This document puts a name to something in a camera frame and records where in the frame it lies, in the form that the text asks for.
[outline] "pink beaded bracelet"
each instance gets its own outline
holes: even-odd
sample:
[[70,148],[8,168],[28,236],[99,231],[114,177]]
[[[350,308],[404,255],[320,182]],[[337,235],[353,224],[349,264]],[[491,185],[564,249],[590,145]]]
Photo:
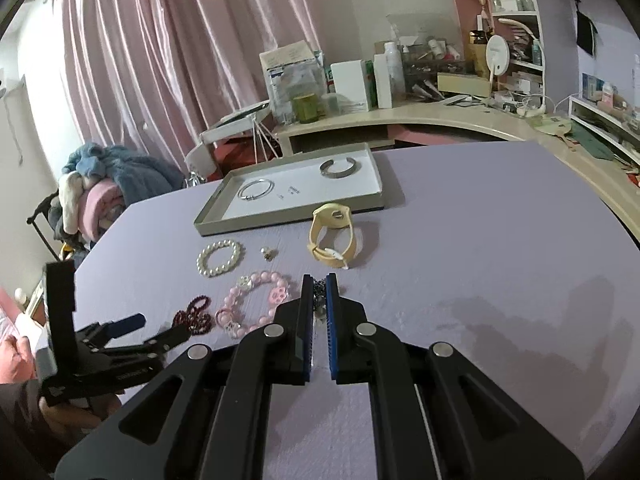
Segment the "pink beaded bracelet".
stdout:
[[[238,321],[241,319],[241,314],[234,310],[238,305],[238,299],[258,287],[261,283],[275,284],[269,294],[269,315],[262,316],[258,320],[258,324],[250,327],[243,326]],[[216,325],[222,327],[233,339],[240,339],[248,332],[273,322],[277,307],[284,303],[288,295],[289,282],[279,272],[267,272],[265,270],[263,272],[254,272],[251,276],[241,276],[238,279],[238,284],[229,290],[229,294],[225,298],[225,305],[216,312],[214,320]]]

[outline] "purple table surface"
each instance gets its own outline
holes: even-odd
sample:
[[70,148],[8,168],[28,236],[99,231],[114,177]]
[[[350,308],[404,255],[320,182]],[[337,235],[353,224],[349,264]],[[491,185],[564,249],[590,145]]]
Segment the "purple table surface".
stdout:
[[[589,186],[537,144],[375,158],[387,208],[354,215],[359,249],[352,268],[337,271],[341,294],[407,343],[452,343],[592,470],[640,402],[638,248]],[[146,327],[118,342],[137,343],[199,294],[221,305],[243,274],[277,270],[299,286],[305,273],[332,271],[306,250],[309,221],[201,238],[193,220],[217,185],[129,208],[78,270],[76,326],[142,312]],[[246,253],[232,272],[204,278],[196,257],[221,238]],[[335,241],[343,247],[344,233]],[[263,246],[279,251],[271,263]],[[266,313],[268,292],[247,297],[249,321]],[[218,328],[170,357],[196,342],[233,343]],[[313,349],[311,383],[273,389],[264,478],[376,478],[368,389],[330,381],[322,324]]]

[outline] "pearl bracelet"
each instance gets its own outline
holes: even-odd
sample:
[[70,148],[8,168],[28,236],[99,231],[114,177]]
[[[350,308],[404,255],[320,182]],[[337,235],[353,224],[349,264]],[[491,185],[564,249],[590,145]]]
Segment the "pearl bracelet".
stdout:
[[[234,252],[231,254],[231,258],[229,258],[226,264],[217,266],[215,269],[209,269],[207,267],[207,258],[213,251],[221,249],[223,247],[233,248]],[[203,251],[198,255],[198,272],[205,278],[213,278],[214,276],[219,276],[220,274],[229,272],[230,270],[233,270],[238,264],[241,253],[242,245],[234,240],[221,240],[219,242],[213,242],[212,244],[209,244],[207,247],[205,247]]]
[[[239,312],[235,312],[234,308],[238,305],[239,298],[258,287],[261,283],[273,283],[276,285],[269,294],[269,315],[262,316],[257,324],[247,327],[239,322],[242,319],[242,315]],[[225,298],[225,305],[216,312],[214,320],[232,339],[240,339],[247,333],[273,322],[277,307],[284,303],[288,295],[289,282],[279,272],[267,272],[265,270],[263,272],[254,272],[251,276],[241,276],[238,279],[238,284],[229,290],[229,294]]]

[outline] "yellow watch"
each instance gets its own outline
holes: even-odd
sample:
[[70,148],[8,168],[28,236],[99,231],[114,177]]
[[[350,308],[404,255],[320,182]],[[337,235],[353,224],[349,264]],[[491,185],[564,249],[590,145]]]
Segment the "yellow watch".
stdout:
[[[344,229],[349,228],[349,246],[343,253],[335,249],[321,249],[318,247],[318,237],[322,228]],[[349,262],[356,254],[356,239],[353,236],[353,221],[351,220],[351,209],[340,204],[324,204],[314,211],[314,221],[309,231],[309,244],[307,248],[313,257],[334,269],[348,269]]]

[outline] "dark red beaded bracelet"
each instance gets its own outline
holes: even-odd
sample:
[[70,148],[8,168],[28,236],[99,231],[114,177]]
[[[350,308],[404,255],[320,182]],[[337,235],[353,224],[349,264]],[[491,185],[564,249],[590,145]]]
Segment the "dark red beaded bracelet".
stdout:
[[211,304],[209,296],[198,296],[190,301],[186,310],[175,313],[172,326],[186,325],[191,335],[205,335],[213,329],[211,314],[204,312]]

